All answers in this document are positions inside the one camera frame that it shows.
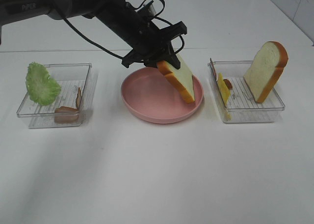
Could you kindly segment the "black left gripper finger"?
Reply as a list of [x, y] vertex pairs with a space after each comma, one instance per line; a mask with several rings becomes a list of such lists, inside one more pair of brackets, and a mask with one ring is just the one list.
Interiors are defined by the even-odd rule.
[[157, 68], [157, 63], [159, 60], [145, 60], [144, 61], [144, 66], [146, 67], [152, 67], [152, 68]]
[[172, 47], [171, 42], [168, 45], [168, 57], [167, 57], [167, 62], [171, 64], [175, 69], [180, 69], [181, 68], [181, 62], [177, 58], [175, 51]]

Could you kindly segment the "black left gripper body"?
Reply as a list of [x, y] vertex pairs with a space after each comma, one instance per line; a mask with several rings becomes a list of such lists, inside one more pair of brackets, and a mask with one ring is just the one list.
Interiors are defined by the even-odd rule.
[[162, 29], [149, 22], [146, 26], [127, 31], [121, 38], [132, 50], [122, 58], [122, 65], [128, 68], [135, 62], [144, 64], [145, 60], [167, 61], [169, 43], [182, 34], [187, 34], [182, 21]]

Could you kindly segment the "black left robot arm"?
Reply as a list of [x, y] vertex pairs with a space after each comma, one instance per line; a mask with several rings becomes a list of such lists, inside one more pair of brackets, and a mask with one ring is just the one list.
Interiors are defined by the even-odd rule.
[[[159, 28], [153, 22], [160, 19], [160, 13], [153, 8], [153, 1], [144, 0], [139, 7], [134, 7], [126, 0], [0, 0], [0, 24], [4, 26], [47, 15], [54, 20], [63, 20], [87, 42], [121, 59], [125, 67], [135, 62], [157, 67], [157, 63], [164, 60], [180, 69], [178, 51], [173, 49], [171, 41], [186, 34], [187, 27], [183, 22], [172, 24], [165, 21], [168, 26]], [[132, 50], [126, 56], [119, 56], [90, 40], [69, 22], [69, 18], [76, 16], [96, 17]]]

